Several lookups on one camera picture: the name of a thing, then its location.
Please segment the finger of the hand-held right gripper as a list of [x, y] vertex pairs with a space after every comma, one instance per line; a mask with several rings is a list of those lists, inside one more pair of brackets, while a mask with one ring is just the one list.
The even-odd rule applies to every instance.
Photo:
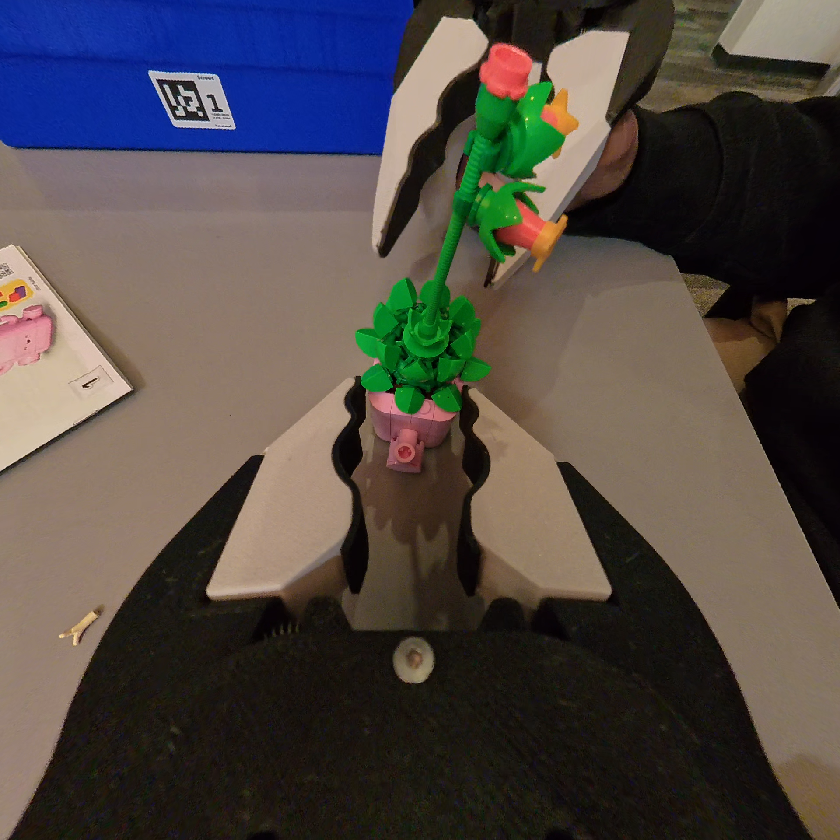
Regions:
[[373, 209], [372, 244], [391, 252], [417, 210], [448, 138], [474, 111], [477, 67], [488, 39], [472, 18], [444, 16], [396, 88], [388, 115]]
[[532, 193], [541, 218], [556, 222], [590, 177], [611, 130], [606, 111], [613, 96], [629, 34], [593, 29], [554, 47], [545, 66], [556, 90], [568, 91], [568, 110], [579, 127], [566, 137], [560, 156], [538, 164]]

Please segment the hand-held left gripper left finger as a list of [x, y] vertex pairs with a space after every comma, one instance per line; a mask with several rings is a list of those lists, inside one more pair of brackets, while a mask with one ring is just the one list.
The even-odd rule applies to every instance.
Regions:
[[351, 379], [342, 381], [265, 451], [206, 587], [212, 601], [341, 597], [352, 501], [332, 449], [350, 420], [343, 402], [350, 388]]

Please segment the person's right forearm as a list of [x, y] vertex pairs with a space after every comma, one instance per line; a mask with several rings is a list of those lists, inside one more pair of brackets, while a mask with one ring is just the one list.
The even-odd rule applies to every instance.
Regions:
[[838, 98], [730, 92], [632, 113], [635, 163], [569, 214], [572, 235], [637, 241], [756, 295], [818, 298], [838, 282]]

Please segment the blue plastic bin white label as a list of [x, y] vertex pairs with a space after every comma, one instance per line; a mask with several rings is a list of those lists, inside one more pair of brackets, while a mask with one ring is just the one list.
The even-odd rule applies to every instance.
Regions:
[[[149, 76], [217, 75], [235, 129], [174, 126]], [[2, 140], [17, 148], [380, 154], [387, 77], [172, 62], [2, 60]]]

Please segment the toy brick instruction booklet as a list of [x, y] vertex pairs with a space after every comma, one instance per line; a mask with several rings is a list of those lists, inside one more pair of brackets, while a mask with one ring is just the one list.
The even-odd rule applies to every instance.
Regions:
[[1, 469], [133, 390], [37, 266], [1, 250]]

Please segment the small tan branch piece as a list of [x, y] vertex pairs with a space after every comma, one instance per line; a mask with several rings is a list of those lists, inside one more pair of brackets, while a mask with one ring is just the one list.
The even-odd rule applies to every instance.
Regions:
[[66, 631], [60, 633], [59, 639], [69, 638], [71, 639], [73, 646], [78, 646], [81, 643], [81, 639], [83, 638], [85, 632], [99, 619], [99, 617], [104, 613], [104, 610], [104, 605], [96, 606], [84, 615], [80, 621], [69, 627]]

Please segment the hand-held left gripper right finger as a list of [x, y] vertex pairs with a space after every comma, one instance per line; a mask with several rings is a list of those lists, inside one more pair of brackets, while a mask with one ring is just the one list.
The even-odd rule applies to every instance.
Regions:
[[472, 483], [457, 541], [467, 595], [607, 601], [612, 587], [550, 451], [476, 388], [464, 392], [459, 427]]

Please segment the green toy brick plant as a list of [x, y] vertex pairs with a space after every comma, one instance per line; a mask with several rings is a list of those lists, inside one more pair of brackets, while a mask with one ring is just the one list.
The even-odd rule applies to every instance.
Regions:
[[551, 255], [567, 225], [545, 220], [528, 193], [544, 187], [529, 182], [534, 166], [558, 157], [566, 137], [579, 127], [568, 111], [568, 92], [552, 100], [548, 81], [529, 84], [532, 59], [519, 47], [494, 45], [479, 71], [476, 129], [465, 145], [465, 170], [457, 183], [453, 209], [434, 278], [415, 289], [398, 281], [386, 303], [374, 310], [373, 327], [355, 339], [377, 360], [361, 378], [369, 392], [394, 392], [396, 407], [418, 413], [430, 399], [457, 412], [462, 399], [456, 380], [476, 382], [490, 372], [475, 357], [480, 320], [467, 297], [450, 299], [446, 280], [465, 227], [478, 229], [490, 256], [502, 263], [525, 249], [533, 270]]

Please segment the person's right hand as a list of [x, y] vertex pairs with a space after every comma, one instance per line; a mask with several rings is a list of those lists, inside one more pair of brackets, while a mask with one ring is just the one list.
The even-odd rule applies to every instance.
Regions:
[[568, 212], [614, 193], [633, 169], [638, 151], [638, 121], [627, 110], [613, 126], [593, 173], [567, 207]]

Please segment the pink toy brick pot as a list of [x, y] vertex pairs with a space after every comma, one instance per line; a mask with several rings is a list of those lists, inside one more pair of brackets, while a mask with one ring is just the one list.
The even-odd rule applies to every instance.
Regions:
[[396, 406], [393, 393], [367, 394], [374, 432], [390, 445], [386, 461], [388, 468], [403, 473], [420, 473], [425, 449], [435, 448], [444, 442], [457, 413], [446, 411], [426, 399], [415, 414], [408, 414]]

